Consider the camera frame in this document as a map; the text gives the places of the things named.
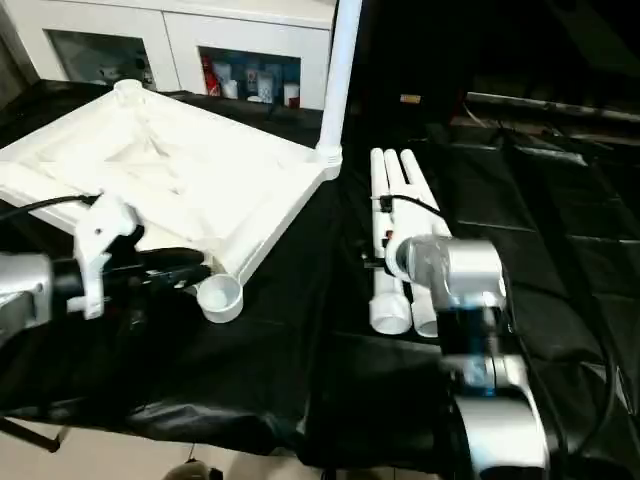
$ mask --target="black plastic sheet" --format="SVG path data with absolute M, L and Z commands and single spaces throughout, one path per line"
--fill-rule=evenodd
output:
M 39 83 L 0 113 L 0 146 L 105 91 Z M 317 139 L 317 112 L 172 96 L 308 146 Z M 174 294 L 154 302 L 142 334 L 118 318 L 26 332 L 0 350 L 0 412 L 259 454 L 284 447 L 318 466 L 440 470 L 437 349 L 413 332 L 370 329 L 371 275 L 359 257 L 371 229 L 368 151 L 411 147 L 454 233 L 496 244 L 573 448 L 603 395 L 590 325 L 594 315 L 606 324 L 622 381 L 611 421 L 573 474 L 640 478 L 638 149 L 576 143 L 581 165 L 509 144 L 345 138 L 339 179 L 320 187 L 256 271 L 240 318 L 213 325 Z M 70 252 L 66 235 L 35 218 L 13 227 L 3 227 L 2 249 Z M 536 398 L 553 447 L 548 405 Z

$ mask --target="white cabinet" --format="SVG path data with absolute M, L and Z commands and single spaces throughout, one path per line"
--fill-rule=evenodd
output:
M 207 93 L 202 58 L 221 59 L 232 70 L 241 98 L 258 94 L 257 85 L 247 87 L 249 65 L 259 72 L 275 71 L 274 101 L 282 99 L 284 84 L 294 83 L 300 86 L 301 107 L 322 109 L 330 31 L 175 13 L 165 14 L 165 21 L 182 88 Z
M 274 102 L 291 84 L 300 106 L 324 105 L 335 0 L 3 1 L 44 79 L 207 93 L 213 71 L 256 100 L 260 74 Z
M 6 0 L 40 78 L 112 82 L 146 77 L 180 88 L 162 12 L 52 0 Z

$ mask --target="tiled floor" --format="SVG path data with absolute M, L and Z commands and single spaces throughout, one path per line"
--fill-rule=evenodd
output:
M 54 437 L 58 427 L 20 422 Z M 0 434 L 0 465 L 7 480 L 161 480 L 189 458 L 191 444 L 71 429 L 55 454 Z M 224 472 L 225 480 L 318 480 L 320 470 L 295 458 L 258 457 L 207 445 L 193 456 Z M 338 472 L 338 480 L 432 480 L 417 472 L 376 468 Z

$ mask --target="red bottle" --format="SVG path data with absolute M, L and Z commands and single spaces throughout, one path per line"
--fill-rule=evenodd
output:
M 207 95 L 212 97 L 220 96 L 220 83 L 218 79 L 213 73 L 213 69 L 211 68 L 211 59 L 203 55 L 201 57 L 202 60 L 202 71 L 204 72 L 204 83 L 207 87 Z

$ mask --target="wall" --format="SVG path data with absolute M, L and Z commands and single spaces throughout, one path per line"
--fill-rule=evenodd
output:
M 0 0 L 0 108 L 38 80 L 20 38 Z

